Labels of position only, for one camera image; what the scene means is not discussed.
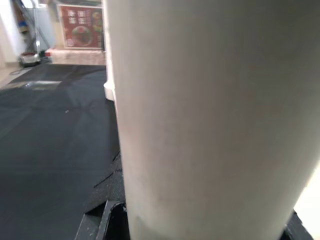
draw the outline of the poster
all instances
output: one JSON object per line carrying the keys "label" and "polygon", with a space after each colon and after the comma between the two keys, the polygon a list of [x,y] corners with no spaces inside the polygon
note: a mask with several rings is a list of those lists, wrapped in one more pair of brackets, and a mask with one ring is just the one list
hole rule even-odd
{"label": "poster", "polygon": [[102,8],[59,5],[64,47],[67,49],[100,49],[102,47]]}

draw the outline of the red poster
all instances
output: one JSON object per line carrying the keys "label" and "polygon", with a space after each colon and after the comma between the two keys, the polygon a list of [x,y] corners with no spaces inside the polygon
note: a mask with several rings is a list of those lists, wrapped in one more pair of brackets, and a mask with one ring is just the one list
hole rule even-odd
{"label": "red poster", "polygon": [[60,5],[64,46],[72,49],[100,49],[103,18],[101,7]]}

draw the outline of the black floor mat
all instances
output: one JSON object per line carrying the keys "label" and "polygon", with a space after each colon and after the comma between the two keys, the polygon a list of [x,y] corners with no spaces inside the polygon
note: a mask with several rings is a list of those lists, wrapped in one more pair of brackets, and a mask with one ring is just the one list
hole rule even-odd
{"label": "black floor mat", "polygon": [[0,89],[0,239],[74,239],[120,150],[106,78],[104,66],[48,64]]}

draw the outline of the pole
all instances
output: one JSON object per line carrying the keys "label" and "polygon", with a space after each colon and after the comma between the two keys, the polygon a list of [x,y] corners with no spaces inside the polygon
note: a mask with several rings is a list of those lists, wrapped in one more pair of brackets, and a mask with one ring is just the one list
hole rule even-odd
{"label": "pole", "polygon": [[320,152],[320,2],[108,0],[132,240],[276,240]]}

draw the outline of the wall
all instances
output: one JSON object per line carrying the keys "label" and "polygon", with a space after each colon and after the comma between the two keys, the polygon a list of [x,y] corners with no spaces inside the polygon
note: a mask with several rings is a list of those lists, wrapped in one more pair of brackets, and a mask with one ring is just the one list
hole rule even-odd
{"label": "wall", "polygon": [[26,44],[19,32],[11,0],[0,1],[1,49],[7,63],[17,61],[19,54],[25,51]]}

